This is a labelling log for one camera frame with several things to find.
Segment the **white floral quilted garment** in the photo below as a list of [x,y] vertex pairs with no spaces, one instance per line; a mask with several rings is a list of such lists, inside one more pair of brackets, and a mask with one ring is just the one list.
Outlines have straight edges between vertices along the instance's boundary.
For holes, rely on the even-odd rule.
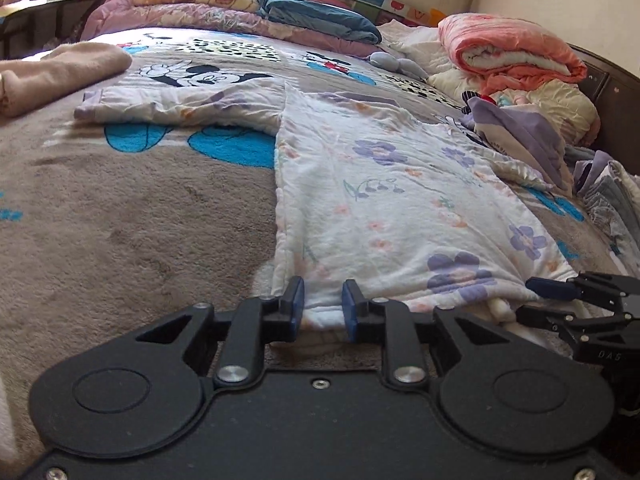
[[305,322],[344,325],[341,288],[415,311],[481,304],[500,322],[532,301],[533,276],[574,271],[542,223],[499,178],[504,161],[389,100],[303,92],[279,78],[216,89],[119,84],[89,91],[80,122],[189,133],[209,153],[224,126],[272,136],[272,288],[307,287]]

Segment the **grey clothes pile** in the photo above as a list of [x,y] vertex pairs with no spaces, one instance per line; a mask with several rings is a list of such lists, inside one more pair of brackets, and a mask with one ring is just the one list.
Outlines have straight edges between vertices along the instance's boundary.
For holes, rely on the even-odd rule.
[[639,177],[604,151],[565,148],[574,194],[591,221],[610,241],[628,274],[639,276]]

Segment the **purple and cream garment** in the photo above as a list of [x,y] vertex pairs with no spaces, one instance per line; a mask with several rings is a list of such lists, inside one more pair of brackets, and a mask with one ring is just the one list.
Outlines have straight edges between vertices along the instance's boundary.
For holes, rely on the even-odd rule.
[[466,124],[495,151],[525,162],[544,180],[567,196],[573,195],[573,177],[564,162],[565,142],[535,104],[500,107],[473,96]]

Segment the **cream quilt under pink one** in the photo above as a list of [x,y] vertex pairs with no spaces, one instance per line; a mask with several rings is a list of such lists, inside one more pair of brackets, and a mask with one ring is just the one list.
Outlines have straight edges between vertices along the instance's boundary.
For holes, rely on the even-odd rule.
[[[461,102],[465,91],[480,91],[480,80],[457,68],[429,76],[427,82],[451,99]],[[601,129],[597,107],[576,84],[553,79],[532,91],[506,89],[491,95],[498,105],[534,104],[548,117],[570,145],[588,148]]]

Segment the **Mickey Mouse bed blanket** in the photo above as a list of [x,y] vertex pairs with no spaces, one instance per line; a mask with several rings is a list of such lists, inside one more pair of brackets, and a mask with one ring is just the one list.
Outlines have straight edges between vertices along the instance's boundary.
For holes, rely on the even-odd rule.
[[[220,310],[272,288],[276,252],[274,141],[224,126],[209,153],[189,133],[80,122],[89,91],[167,86],[216,89],[279,78],[303,92],[389,100],[465,140],[459,112],[432,89],[356,58],[256,36],[184,28],[114,32],[90,42],[132,56],[125,73],[1,125],[1,472],[41,450],[28,414],[39,375],[69,356],[194,304]],[[482,148],[472,143],[474,148]],[[501,180],[546,228],[573,268],[620,272],[620,260],[572,196],[524,162]],[[298,353],[346,337],[304,319]]]

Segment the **dark wooden headboard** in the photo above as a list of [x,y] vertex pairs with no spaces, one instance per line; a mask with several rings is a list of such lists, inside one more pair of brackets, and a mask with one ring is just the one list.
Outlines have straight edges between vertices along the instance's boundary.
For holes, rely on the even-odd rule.
[[630,174],[638,174],[639,78],[600,55],[574,44],[570,47],[587,66],[587,76],[578,87],[600,118],[599,132],[586,146],[608,153]]

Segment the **pink rolled quilt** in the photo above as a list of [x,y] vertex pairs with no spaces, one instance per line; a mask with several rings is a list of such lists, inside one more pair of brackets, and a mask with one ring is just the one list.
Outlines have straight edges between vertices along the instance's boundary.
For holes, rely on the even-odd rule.
[[573,49],[542,26],[483,13],[452,14],[438,24],[450,62],[480,80],[486,94],[535,90],[552,80],[578,84],[587,76]]

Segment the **grey plush toy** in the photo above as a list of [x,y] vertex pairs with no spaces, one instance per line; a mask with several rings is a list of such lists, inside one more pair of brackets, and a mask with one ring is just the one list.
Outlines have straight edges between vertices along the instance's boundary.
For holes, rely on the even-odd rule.
[[374,52],[368,56],[368,62],[390,73],[401,74],[416,80],[427,80],[428,73],[416,62],[408,58],[395,58],[386,52]]

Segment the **blue folded duvet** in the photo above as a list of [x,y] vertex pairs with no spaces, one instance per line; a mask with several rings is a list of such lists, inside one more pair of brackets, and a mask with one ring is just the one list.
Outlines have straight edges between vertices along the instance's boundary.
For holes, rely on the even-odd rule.
[[382,41],[378,28],[368,18],[340,6],[312,0],[259,1],[262,13],[269,21],[363,44],[379,44]]

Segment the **beige folded fleece blanket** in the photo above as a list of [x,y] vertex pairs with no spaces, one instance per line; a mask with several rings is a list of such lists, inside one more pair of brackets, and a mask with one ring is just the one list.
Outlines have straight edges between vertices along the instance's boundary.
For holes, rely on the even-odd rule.
[[100,42],[61,44],[39,60],[1,62],[1,116],[18,117],[126,72],[132,56]]

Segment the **dark cluttered desk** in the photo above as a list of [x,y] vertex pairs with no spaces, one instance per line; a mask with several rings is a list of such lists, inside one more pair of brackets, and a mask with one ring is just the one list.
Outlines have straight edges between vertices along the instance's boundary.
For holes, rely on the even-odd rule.
[[105,0],[22,0],[1,8],[1,58],[26,58],[76,42]]

